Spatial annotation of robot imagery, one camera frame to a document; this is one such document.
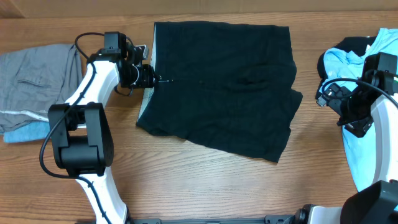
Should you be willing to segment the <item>black shorts with mesh lining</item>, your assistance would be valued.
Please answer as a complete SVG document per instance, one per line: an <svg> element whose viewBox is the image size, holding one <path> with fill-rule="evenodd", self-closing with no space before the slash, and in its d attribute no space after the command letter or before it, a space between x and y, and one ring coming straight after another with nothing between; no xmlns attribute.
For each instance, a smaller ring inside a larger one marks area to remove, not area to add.
<svg viewBox="0 0 398 224"><path fill-rule="evenodd" d="M303 95L286 26L156 22L152 96L137 125L154 136L277 162Z"/></svg>

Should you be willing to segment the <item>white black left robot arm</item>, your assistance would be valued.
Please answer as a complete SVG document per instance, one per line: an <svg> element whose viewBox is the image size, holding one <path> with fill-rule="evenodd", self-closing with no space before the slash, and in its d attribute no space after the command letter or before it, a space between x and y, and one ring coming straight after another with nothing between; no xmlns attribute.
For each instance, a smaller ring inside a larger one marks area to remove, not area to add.
<svg viewBox="0 0 398 224"><path fill-rule="evenodd" d="M73 179L85 191L95 223L132 223L113 175L114 143L104 108L119 87L152 88L154 69L144 64L146 45L134 45L120 32L105 32L104 47L86 55L86 75L63 104L49 108L50 131L39 154L42 170L59 179Z"/></svg>

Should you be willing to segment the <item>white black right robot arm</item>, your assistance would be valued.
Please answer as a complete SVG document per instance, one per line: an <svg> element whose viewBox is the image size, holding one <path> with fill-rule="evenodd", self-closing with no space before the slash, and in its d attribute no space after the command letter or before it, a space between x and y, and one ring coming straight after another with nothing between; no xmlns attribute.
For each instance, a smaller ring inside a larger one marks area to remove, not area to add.
<svg viewBox="0 0 398 224"><path fill-rule="evenodd" d="M359 138L368 126L374 126L372 184L342 207L307 204L285 218L265 217L265 223L397 223L397 56L379 52L366 57L352 91L339 87L338 81L322 86L321 100L339 114L337 124Z"/></svg>

